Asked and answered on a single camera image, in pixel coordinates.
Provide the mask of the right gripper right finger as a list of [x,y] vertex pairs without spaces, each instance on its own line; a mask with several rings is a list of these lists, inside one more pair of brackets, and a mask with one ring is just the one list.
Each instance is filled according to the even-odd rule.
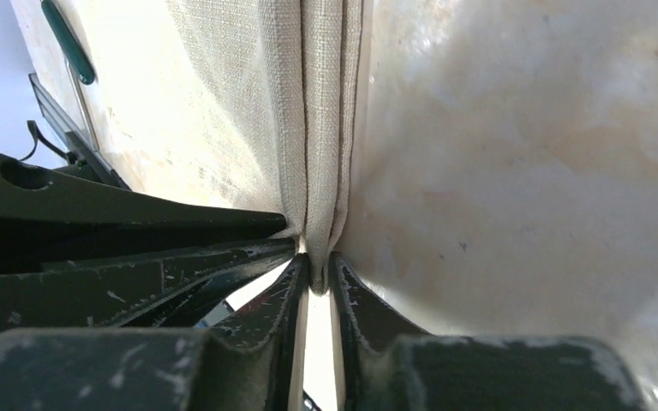
[[586,337],[438,336],[339,253],[328,261],[343,410],[643,410],[626,364]]

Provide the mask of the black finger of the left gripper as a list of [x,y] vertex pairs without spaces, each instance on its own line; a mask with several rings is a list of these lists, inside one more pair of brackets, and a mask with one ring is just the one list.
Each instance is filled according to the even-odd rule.
[[286,225],[277,213],[177,203],[22,164],[0,153],[0,236],[55,239],[117,227],[245,230],[267,237]]

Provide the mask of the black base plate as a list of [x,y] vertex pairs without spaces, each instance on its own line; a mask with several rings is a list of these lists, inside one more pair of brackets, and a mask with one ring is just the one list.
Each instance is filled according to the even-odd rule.
[[83,180],[130,191],[131,188],[128,184],[98,153],[96,144],[87,142],[87,135],[78,129],[77,124],[40,84],[38,76],[35,73],[31,73],[28,75],[28,80],[33,89],[42,117],[65,145],[65,148],[61,149],[46,139],[44,134],[39,130],[36,122],[34,120],[28,120],[27,129],[32,137],[33,147],[19,161],[26,162],[42,146],[49,149],[67,163],[65,166],[57,168],[56,171]]

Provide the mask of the beige cloth napkin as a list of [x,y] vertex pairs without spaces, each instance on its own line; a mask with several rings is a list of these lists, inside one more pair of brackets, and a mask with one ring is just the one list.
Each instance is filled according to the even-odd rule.
[[360,1],[78,1],[110,139],[146,189],[277,212],[312,290],[347,215]]

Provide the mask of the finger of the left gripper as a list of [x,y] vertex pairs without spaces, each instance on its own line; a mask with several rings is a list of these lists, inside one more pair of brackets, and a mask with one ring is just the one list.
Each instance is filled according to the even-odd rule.
[[15,327],[193,326],[291,259],[291,239],[68,261],[0,275],[0,332]]

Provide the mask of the dark slim utensil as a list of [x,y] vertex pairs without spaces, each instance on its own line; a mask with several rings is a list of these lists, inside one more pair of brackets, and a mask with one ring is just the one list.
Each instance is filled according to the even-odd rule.
[[64,58],[64,64],[66,69],[69,71],[70,84],[72,86],[77,104],[79,106],[82,121],[84,122],[85,125],[87,144],[94,152],[100,152],[99,140],[95,128],[93,126],[92,117],[87,107],[87,101],[85,100],[84,92],[82,91],[80,77],[76,72],[76,70],[72,67],[72,64],[70,63],[67,57]]

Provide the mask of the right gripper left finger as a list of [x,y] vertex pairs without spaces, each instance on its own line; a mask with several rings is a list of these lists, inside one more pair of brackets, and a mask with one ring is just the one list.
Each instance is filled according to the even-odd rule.
[[0,333],[0,410],[299,410],[308,269],[204,330]]

